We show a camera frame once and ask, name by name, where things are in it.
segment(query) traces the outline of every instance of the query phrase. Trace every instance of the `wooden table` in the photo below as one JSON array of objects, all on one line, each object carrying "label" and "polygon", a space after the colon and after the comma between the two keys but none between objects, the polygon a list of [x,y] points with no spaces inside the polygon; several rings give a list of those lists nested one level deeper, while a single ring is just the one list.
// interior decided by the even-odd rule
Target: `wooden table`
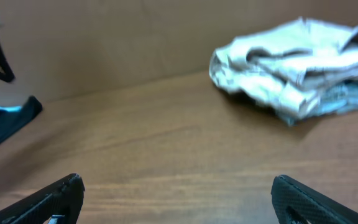
[{"label": "wooden table", "polygon": [[0,145],[0,209],[72,172],[78,223],[278,223],[279,174],[358,211],[358,112],[289,128],[206,72],[46,103]]}]

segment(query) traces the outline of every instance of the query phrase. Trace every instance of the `black fabric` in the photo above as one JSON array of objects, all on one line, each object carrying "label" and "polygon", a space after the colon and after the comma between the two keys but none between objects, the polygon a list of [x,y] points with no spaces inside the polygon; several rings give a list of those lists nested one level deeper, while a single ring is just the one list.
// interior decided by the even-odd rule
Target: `black fabric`
[{"label": "black fabric", "polygon": [[0,143],[32,121],[42,111],[41,103],[30,96],[18,112],[0,110]]}]

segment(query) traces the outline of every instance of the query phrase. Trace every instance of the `crumpled cloth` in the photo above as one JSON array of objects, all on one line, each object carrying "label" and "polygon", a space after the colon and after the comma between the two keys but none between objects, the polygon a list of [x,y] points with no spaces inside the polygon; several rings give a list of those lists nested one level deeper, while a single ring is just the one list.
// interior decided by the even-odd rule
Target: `crumpled cloth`
[{"label": "crumpled cloth", "polygon": [[330,88],[358,80],[358,26],[299,18],[236,37],[215,50],[209,75],[228,93],[243,91],[292,120],[317,116]]}]

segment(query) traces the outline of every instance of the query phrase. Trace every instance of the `brown wall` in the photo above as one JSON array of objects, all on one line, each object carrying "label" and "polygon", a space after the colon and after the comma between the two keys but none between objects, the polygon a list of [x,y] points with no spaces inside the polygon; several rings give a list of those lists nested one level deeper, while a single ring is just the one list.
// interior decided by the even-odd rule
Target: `brown wall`
[{"label": "brown wall", "polygon": [[0,104],[204,70],[234,36],[298,16],[356,24],[358,1],[0,0],[0,40],[17,77],[0,81]]}]

